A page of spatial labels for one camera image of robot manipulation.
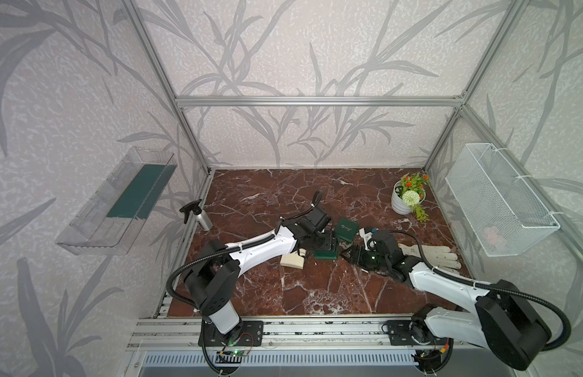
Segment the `green bow box lid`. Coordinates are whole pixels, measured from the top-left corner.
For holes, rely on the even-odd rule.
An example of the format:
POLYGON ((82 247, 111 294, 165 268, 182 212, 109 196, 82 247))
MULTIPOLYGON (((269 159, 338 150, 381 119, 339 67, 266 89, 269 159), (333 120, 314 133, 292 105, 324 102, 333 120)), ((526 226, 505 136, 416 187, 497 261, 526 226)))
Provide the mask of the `green bow box lid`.
POLYGON ((333 260, 338 258, 337 250, 317 250, 313 253, 313 257, 317 260, 333 260))

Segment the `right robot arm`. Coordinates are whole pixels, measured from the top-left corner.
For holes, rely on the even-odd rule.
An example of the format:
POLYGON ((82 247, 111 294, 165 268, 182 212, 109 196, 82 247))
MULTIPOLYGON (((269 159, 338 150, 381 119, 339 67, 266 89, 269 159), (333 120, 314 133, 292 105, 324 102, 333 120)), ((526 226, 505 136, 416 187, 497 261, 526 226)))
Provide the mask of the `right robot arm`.
POLYGON ((455 342, 489 350, 506 366, 525 371, 539 353, 558 349, 571 337, 569 317, 556 305, 521 292, 509 281, 463 277, 457 257, 447 247, 419 240, 407 246, 398 243, 399 235, 399 230, 361 229, 362 243, 350 246, 342 256, 368 273, 456 305, 451 310, 427 304, 412 314, 407 325, 382 326, 391 342, 433 347, 414 357, 425 375, 434 375, 448 364, 455 342))

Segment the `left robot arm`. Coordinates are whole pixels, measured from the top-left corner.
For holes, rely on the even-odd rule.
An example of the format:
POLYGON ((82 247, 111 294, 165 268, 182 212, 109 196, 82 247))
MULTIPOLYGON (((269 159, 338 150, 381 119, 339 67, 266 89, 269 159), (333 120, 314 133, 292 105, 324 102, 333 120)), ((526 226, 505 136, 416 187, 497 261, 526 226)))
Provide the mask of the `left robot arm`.
POLYGON ((301 249, 319 248, 333 238, 326 227, 332 217, 319 205, 292 218, 282 218, 275 229, 237 243, 212 240, 197 259, 177 268, 167 279, 167 293, 198 310, 200 316, 227 336, 242 320, 232 304, 238 279, 271 259, 301 249))

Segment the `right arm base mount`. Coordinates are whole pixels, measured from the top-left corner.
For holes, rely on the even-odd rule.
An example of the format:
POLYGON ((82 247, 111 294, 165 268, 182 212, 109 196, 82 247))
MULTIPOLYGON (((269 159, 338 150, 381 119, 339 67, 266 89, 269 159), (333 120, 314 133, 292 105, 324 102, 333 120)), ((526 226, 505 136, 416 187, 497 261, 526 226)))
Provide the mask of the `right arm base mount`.
POLYGON ((448 339, 435 336, 426 326, 426 315, 433 309, 437 309, 437 306, 427 304, 409 319, 387 320, 380 330, 388 336, 392 346, 443 347, 448 339))

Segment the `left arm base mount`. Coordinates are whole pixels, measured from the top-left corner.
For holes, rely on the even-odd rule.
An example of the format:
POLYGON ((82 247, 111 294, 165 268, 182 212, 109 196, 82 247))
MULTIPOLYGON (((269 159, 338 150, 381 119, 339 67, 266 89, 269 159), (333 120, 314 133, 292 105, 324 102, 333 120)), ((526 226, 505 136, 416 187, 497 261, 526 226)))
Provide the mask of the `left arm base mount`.
POLYGON ((231 331, 223 334, 214 324, 202 323, 199 345, 205 347, 259 347, 264 335, 264 322, 242 320, 231 331))

